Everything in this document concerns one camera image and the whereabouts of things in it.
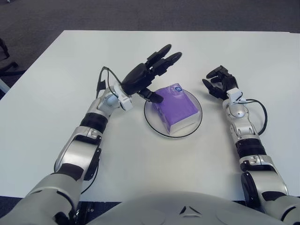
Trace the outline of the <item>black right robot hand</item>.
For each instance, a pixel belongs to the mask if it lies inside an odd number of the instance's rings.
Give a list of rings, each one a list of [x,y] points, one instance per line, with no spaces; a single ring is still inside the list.
[[[238,88],[235,77],[228,73],[228,70],[222,65],[209,72],[206,78],[202,79],[202,82],[209,94],[222,100],[228,99],[228,90]]]

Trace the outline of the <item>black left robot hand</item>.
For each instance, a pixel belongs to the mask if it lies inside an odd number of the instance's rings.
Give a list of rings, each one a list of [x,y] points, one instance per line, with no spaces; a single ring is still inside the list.
[[[167,72],[167,69],[174,65],[182,56],[181,52],[176,52],[171,56],[164,58],[170,51],[172,45],[167,44],[162,49],[149,56],[145,63],[140,63],[121,82],[122,90],[128,95],[138,94],[146,101],[153,103],[162,103],[164,98],[149,90],[155,77],[161,76]]]

